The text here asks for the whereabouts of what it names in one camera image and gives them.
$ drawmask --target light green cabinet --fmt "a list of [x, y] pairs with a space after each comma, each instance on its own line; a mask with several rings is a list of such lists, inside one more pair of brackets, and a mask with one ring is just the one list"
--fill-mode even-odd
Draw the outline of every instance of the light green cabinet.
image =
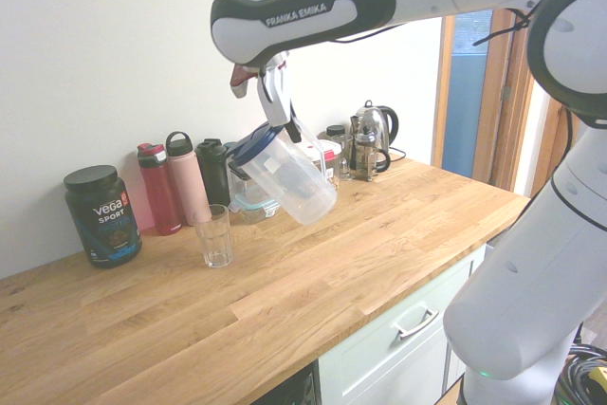
[[484, 256], [482, 246], [322, 355], [322, 404], [433, 405], [464, 368], [443, 314]]

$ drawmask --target food storage container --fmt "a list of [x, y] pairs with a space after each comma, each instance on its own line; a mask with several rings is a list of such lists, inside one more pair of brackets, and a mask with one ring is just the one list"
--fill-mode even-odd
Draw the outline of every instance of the food storage container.
[[240, 212], [248, 223], [259, 223], [276, 215], [280, 204], [231, 161], [230, 210]]
[[236, 166], [303, 225], [323, 218], [337, 201], [333, 186], [293, 144], [283, 126], [261, 125], [229, 154]]

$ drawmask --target dishwasher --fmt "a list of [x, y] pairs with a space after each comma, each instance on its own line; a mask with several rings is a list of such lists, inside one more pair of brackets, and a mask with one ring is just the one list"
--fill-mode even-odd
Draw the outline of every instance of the dishwasher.
[[322, 405], [318, 363], [304, 367], [251, 405]]

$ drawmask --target vega sport label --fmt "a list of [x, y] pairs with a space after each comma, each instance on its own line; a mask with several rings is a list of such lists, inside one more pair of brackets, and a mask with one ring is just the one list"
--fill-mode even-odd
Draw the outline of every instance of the vega sport label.
[[140, 245], [135, 216], [126, 192], [75, 208], [74, 219], [94, 263], [107, 263], [133, 253]]
[[124, 207], [128, 204], [129, 200], [126, 192], [122, 192], [120, 199], [102, 204], [98, 208], [93, 208], [93, 211], [99, 217], [99, 223], [107, 223], [122, 217], [124, 215]]
[[289, 24], [312, 16], [318, 16], [320, 14], [328, 13], [329, 11], [331, 11], [332, 8], [332, 3], [329, 4], [325, 2], [320, 2], [319, 4], [310, 5], [302, 9], [294, 9], [292, 11], [287, 11], [276, 16], [270, 16], [269, 18], [264, 20], [264, 23], [269, 28], [275, 28], [283, 24]]

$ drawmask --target silver handle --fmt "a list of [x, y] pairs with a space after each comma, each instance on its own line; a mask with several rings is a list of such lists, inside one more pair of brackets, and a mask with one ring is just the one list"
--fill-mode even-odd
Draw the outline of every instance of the silver handle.
[[400, 337], [400, 339], [402, 341], [404, 341], [405, 339], [409, 338], [410, 336], [417, 334], [425, 327], [428, 327], [428, 325], [430, 325], [431, 322], [436, 320], [436, 317], [438, 317], [439, 313], [440, 313], [440, 310], [430, 310], [429, 308], [427, 308], [426, 313], [424, 314], [424, 317], [428, 317], [428, 318], [426, 318], [426, 320], [424, 320], [423, 322], [418, 324], [413, 329], [410, 329], [409, 331], [407, 331], [406, 329], [403, 329], [400, 326], [400, 324], [398, 324], [398, 323], [395, 323], [394, 327], [396, 329], [398, 329], [398, 336]]

